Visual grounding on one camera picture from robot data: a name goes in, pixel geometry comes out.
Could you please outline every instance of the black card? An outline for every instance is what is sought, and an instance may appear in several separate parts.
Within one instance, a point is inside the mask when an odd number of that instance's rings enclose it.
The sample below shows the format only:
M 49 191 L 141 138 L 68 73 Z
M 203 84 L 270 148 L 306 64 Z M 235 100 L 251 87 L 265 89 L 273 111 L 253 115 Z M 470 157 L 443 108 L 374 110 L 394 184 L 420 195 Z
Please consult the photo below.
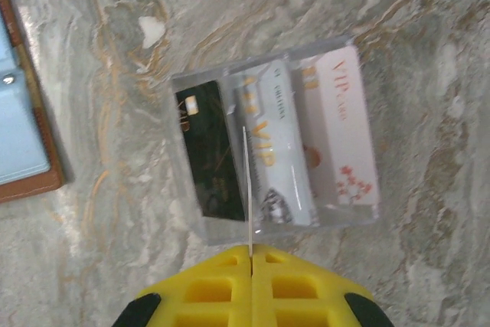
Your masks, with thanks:
M 175 96 L 203 215 L 245 221 L 217 82 L 207 82 Z

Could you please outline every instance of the leather wallet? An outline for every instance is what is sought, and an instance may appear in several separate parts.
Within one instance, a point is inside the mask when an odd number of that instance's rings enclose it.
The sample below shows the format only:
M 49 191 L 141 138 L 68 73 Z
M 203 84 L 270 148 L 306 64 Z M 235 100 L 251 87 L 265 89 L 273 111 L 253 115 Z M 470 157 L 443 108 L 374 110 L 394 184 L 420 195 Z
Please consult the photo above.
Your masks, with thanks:
M 0 203 L 59 188 L 63 171 L 10 0 L 0 0 Z

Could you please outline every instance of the gray marble floor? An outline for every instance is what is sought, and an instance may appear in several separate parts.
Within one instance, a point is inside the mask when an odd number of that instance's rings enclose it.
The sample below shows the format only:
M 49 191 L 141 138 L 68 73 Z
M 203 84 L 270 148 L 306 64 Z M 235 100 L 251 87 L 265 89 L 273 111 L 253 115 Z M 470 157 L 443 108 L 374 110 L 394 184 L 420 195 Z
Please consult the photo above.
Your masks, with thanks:
M 365 285 L 397 326 L 490 325 L 490 0 L 15 2 L 70 184 L 0 207 L 0 325 L 111 325 L 218 252 L 178 211 L 168 77 L 345 31 L 383 217 L 275 245 Z

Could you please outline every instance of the flower illustration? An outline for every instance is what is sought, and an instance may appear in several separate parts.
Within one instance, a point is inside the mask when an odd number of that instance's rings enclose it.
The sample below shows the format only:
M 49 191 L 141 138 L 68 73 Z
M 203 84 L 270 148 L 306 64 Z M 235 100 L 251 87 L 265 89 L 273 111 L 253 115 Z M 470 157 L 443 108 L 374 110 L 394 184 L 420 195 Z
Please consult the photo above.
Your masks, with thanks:
M 361 200 L 373 188 L 371 183 L 356 178 L 351 166 L 342 166 L 340 173 L 345 176 L 345 180 L 337 182 L 337 193 L 339 197 L 347 197 L 349 204 Z

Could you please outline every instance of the blue card holder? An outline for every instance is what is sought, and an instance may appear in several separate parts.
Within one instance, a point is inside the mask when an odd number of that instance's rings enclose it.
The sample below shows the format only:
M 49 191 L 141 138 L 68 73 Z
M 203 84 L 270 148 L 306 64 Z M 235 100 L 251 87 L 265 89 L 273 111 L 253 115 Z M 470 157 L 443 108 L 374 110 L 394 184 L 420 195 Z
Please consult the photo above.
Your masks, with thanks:
M 24 71 L 0 22 L 0 185 L 50 169 Z

